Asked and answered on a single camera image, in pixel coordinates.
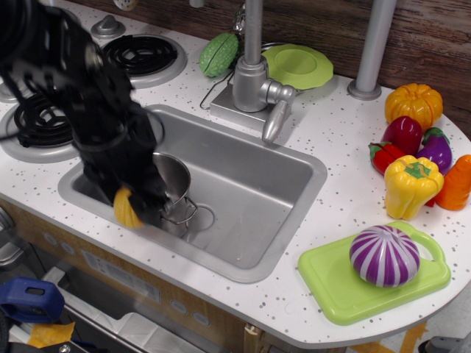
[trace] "blue tool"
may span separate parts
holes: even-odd
[[[15,277],[0,285],[0,308],[16,321],[54,323],[64,304],[56,285],[40,279]]]

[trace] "green plate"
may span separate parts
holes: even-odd
[[[396,288],[379,288],[365,282],[350,262],[350,244],[357,235],[303,253],[298,269],[324,315],[338,325],[349,325],[411,302],[447,286],[451,273],[440,245],[410,224],[398,228],[428,250],[433,260],[420,259],[413,280]]]
[[[268,63],[269,77],[297,90],[320,87],[333,76],[329,59],[307,46],[273,46],[262,55]]]

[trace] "purple striped onion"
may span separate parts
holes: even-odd
[[[420,256],[406,233],[390,226],[373,226],[352,242],[350,262],[365,281],[378,287],[397,287],[415,277]]]

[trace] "wooden wall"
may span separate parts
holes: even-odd
[[[130,12],[112,0],[72,0],[210,40],[232,29],[243,0],[140,0]],[[373,0],[265,0],[263,40],[310,46],[336,74],[356,77]],[[397,0],[378,81],[389,88],[425,83],[444,99],[445,115],[471,139],[471,1]]]

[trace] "black coil burner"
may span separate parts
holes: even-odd
[[[167,40],[146,35],[119,37],[103,47],[103,52],[130,76],[153,74],[177,59],[177,51]]]
[[[58,115],[58,109],[41,94],[27,99],[34,107],[36,117],[26,116],[18,107],[13,116],[20,129],[18,141],[23,147],[58,146],[72,141],[72,128],[66,117]]]

